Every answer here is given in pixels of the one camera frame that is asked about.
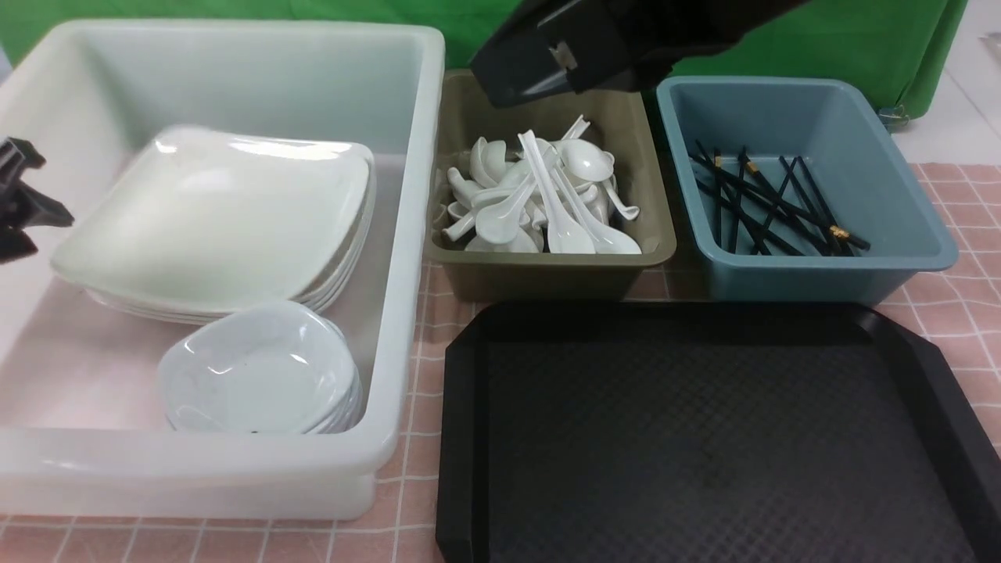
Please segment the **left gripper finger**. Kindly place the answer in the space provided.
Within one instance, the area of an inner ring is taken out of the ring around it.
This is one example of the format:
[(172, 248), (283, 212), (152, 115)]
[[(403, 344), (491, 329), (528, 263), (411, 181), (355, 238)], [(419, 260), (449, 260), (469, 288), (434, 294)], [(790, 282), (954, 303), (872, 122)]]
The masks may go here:
[(70, 228), (73, 214), (63, 203), (32, 188), (23, 179), (28, 170), (40, 170), (46, 159), (28, 140), (4, 138), (1, 142), (1, 263), (26, 259), (38, 246), (26, 229)]

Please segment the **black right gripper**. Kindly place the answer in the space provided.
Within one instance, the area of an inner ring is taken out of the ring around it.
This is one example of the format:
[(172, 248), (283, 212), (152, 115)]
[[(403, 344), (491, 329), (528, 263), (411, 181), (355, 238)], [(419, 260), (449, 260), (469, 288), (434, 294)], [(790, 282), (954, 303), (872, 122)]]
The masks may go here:
[(558, 94), (637, 92), (666, 74), (671, 1), (522, 1), (469, 69), (493, 106)]

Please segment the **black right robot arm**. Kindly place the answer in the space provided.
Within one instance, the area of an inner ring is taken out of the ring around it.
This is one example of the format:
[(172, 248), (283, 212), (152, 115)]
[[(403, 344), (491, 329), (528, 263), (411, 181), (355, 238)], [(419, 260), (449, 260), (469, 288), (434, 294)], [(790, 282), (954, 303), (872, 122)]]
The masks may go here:
[(469, 68), (494, 107), (640, 92), (687, 58), (733, 48), (797, 1), (522, 1)]

